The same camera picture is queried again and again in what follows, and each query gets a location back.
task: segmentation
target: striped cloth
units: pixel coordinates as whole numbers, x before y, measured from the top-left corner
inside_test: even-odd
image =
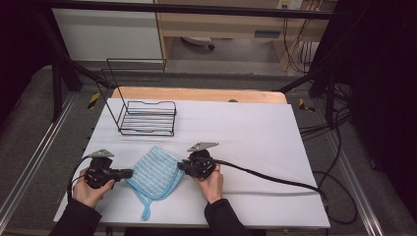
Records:
[[[167,151],[153,147],[135,164],[132,178],[126,181],[145,206],[143,220],[150,217],[150,204],[168,197],[180,182],[184,171],[178,169],[179,160]]]

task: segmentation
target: white table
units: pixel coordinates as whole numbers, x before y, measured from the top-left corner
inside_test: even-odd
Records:
[[[112,111],[120,111],[120,98],[110,98],[108,103]],[[208,150],[214,158],[316,186],[290,105],[191,100],[175,103],[178,114],[174,137],[122,136],[104,108],[86,154],[106,148],[115,154],[111,168],[132,168],[152,146],[187,158],[187,148],[195,143],[218,142],[219,146]],[[86,160],[80,169],[88,165]],[[222,166],[221,171],[224,197],[248,228],[329,227],[316,192],[272,183],[228,166]],[[61,203],[54,221],[66,204]],[[184,176],[167,199],[150,205],[147,221],[141,219],[143,204],[124,180],[104,196],[96,210],[103,215],[100,223],[107,226],[207,227],[205,205],[197,184]]]

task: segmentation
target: black wire rack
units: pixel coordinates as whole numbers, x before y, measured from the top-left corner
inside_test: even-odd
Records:
[[[108,68],[101,69],[105,81],[111,81],[116,88],[102,86],[102,81],[96,85],[105,104],[122,135],[131,136],[174,136],[175,116],[177,108],[174,101],[141,101],[126,99],[120,87],[140,86],[145,82],[161,82],[166,61],[163,59],[131,59],[108,58]],[[114,111],[108,104],[107,98],[113,93],[120,96],[122,106],[120,111]]]
[[[143,102],[130,100],[123,104],[119,116],[122,135],[174,136],[177,108],[173,101]]]

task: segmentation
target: black jacket sleeve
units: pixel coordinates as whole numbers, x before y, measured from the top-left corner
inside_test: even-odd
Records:
[[[213,236],[250,236],[227,199],[208,204],[205,217]]]
[[[101,215],[93,208],[71,200],[49,235],[92,236],[100,219]]]

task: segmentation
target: person's hand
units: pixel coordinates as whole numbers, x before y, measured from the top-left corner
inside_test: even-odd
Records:
[[[104,194],[111,190],[115,181],[110,180],[101,188],[93,189],[87,184],[86,179],[84,178],[86,173],[87,168],[80,171],[81,177],[78,179],[77,184],[74,186],[73,199],[88,207],[95,208],[98,201],[103,198]]]
[[[220,200],[223,196],[223,175],[220,173],[220,165],[215,166],[214,171],[207,179],[193,178],[199,184],[203,197],[210,204]]]

